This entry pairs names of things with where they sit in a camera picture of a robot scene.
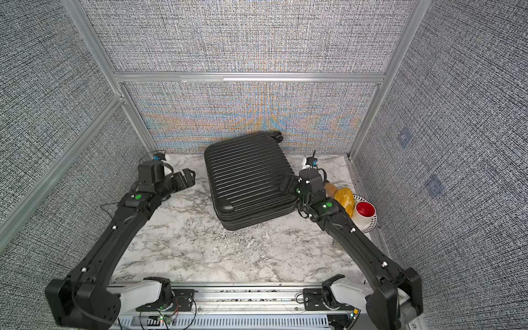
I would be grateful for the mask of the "black ribbed hard-shell suitcase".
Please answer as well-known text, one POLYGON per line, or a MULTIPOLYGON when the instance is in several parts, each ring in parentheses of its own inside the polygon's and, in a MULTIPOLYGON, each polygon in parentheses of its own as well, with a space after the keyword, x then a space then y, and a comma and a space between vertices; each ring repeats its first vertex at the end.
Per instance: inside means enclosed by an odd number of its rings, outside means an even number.
POLYGON ((213 206, 225 229, 240 230, 294 211, 296 198, 280 189, 294 174, 282 141, 280 131, 260 131, 205 149, 213 206))

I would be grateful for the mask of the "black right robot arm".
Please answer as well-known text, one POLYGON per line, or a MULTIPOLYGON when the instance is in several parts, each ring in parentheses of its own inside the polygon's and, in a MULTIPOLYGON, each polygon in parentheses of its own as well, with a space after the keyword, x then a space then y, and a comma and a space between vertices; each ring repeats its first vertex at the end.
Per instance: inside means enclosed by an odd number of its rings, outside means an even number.
POLYGON ((422 278, 384 254, 354 224, 345 207, 327 196, 315 168, 285 175, 282 191, 295 196, 298 211, 333 237, 367 280, 359 285, 339 274, 323 281, 322 300, 328 309, 349 305, 367 312, 377 329, 401 329, 423 313, 422 278))

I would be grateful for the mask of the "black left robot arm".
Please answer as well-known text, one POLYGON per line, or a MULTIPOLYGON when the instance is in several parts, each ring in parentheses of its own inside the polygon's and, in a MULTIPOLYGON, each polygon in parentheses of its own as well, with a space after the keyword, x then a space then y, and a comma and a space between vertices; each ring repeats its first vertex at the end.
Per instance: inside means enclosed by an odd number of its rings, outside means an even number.
POLYGON ((108 329, 123 311, 120 293, 108 291, 114 270, 137 232, 173 193, 195 185, 191 169, 166 174, 172 167, 156 159, 140 164, 138 179, 117 203, 107 229, 64 279, 45 288, 56 324, 80 329, 108 329))

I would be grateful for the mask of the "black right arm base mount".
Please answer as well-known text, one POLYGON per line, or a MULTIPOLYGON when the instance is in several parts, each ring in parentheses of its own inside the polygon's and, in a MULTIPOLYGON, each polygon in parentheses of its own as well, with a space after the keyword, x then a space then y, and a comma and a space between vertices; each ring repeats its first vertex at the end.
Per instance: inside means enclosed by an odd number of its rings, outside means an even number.
POLYGON ((324 280, 316 289, 304 289, 296 297, 307 311, 344 311, 364 309, 364 284, 350 281, 345 275, 337 274, 324 280))

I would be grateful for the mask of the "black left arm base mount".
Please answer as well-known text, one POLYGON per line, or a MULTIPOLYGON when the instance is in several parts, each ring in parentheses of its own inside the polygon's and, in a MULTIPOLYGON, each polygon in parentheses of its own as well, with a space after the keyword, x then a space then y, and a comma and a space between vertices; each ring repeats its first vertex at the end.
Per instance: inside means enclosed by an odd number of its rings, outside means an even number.
POLYGON ((161 284, 160 295, 154 302, 136 308, 137 312, 190 312, 195 298, 195 290, 188 287, 172 288, 171 280, 158 276, 144 278, 161 284))

